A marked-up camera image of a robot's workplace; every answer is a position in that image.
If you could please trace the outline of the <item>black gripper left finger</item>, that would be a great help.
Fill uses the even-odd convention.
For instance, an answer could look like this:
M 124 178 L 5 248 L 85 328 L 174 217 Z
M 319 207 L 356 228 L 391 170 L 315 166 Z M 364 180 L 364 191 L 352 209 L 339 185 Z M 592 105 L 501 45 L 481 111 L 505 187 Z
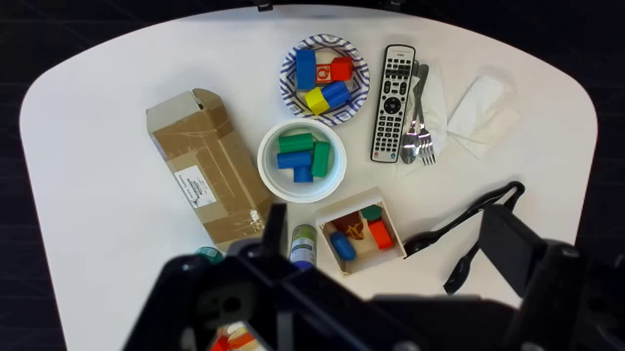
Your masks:
M 260 254 L 282 256 L 286 250 L 286 234 L 288 234 L 288 205 L 274 203 L 262 234 Z

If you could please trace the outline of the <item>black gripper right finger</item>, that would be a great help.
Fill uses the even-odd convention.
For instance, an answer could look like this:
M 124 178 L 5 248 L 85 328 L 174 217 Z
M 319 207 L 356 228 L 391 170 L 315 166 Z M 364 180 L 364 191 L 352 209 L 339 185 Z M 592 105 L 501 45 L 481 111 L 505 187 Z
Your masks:
M 483 215 L 479 248 L 512 291 L 520 298 L 526 298 L 536 271 L 546 258 L 546 240 L 522 222 L 508 207 L 491 205 Z

